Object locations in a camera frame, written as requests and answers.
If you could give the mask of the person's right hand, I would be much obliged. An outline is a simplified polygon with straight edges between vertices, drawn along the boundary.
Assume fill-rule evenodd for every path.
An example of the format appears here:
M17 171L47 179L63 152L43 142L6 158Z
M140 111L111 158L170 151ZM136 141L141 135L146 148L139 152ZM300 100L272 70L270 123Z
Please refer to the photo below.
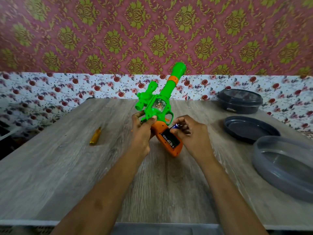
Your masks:
M197 122L189 115L176 118L173 124L179 124L182 131L182 143L189 154L198 162L213 160L214 153L211 146L207 125Z

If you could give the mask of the green and orange toy gun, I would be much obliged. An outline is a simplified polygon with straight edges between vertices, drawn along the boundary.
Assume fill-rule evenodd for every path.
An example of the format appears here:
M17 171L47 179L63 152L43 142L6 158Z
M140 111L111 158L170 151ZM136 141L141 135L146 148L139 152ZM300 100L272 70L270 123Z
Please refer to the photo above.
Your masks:
M146 122L152 116L157 116L157 121L152 125L151 130L163 147L173 157L177 157L180 154L183 143L181 139L178 138L180 140L180 144L176 148L172 149L166 140L161 136L161 133L169 128L169 125L172 123L172 119L166 119L166 115L170 114L172 118L174 118L174 114L171 111L170 97L185 71L186 65L184 63L176 63L170 77L160 93L154 94L158 84L155 81L151 81L145 92L137 94L139 102L135 105L136 110L144 109L145 115L141 122Z

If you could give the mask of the person's left forearm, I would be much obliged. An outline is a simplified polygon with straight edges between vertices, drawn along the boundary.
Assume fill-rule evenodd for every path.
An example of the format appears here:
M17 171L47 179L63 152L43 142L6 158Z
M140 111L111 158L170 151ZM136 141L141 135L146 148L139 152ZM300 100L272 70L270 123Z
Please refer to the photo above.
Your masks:
M108 235L148 151L129 148L50 235Z

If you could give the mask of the black battery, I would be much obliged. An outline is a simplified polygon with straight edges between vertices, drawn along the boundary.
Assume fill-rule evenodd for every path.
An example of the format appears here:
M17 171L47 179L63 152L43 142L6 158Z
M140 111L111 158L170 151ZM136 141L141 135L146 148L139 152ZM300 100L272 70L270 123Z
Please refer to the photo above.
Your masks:
M180 144L180 140L170 132L170 129L167 128L161 133L161 136L166 140L169 146L174 149Z

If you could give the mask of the yellow screwdriver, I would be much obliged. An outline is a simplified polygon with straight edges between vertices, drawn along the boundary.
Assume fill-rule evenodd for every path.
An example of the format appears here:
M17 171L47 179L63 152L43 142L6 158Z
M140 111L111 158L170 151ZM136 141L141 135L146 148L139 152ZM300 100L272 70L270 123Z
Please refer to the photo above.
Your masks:
M91 138L91 140L89 142L89 145L91 145L91 146L96 145L98 140L99 140L100 134L101 134L101 126L98 127L98 129L93 134L93 136L92 136L92 138Z

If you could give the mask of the dark grey round lid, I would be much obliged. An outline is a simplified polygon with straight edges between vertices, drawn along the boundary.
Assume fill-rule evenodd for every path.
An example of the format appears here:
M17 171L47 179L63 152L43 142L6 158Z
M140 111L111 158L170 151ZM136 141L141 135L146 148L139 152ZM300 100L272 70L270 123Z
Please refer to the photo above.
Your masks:
M245 116L231 116L224 119L224 130L233 138L248 144L254 144L264 136L281 136L272 125Z

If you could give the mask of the person's left hand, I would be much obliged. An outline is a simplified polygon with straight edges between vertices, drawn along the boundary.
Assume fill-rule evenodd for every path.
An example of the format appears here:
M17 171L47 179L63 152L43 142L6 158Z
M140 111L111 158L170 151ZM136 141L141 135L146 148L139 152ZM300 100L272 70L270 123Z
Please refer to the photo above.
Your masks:
M149 141L154 136L151 127L144 127L145 122L141 123L139 119L144 115L143 110L132 115L131 150L142 158L148 155L150 151Z

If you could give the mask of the translucent grey round container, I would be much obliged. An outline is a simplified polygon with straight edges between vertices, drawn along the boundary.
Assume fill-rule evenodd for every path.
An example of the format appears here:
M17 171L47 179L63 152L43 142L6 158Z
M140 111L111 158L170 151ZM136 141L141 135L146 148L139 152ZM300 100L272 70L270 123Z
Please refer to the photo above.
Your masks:
M313 203L313 144L264 136L253 144L252 165L276 189Z

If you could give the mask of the person's right forearm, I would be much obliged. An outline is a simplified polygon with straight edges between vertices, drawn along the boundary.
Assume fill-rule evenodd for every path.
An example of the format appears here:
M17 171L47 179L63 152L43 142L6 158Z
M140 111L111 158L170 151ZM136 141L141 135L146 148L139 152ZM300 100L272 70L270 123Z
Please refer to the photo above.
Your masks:
M225 235L268 235L212 151L193 154L200 166L216 205Z

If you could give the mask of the dark grey lidded container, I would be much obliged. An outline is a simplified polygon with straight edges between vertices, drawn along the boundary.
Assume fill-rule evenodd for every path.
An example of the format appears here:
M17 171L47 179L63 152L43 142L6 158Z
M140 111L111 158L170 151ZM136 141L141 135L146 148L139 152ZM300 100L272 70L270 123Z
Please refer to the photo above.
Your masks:
M263 104L261 95L241 89L224 89L218 92L219 106L226 111L236 114L254 114Z

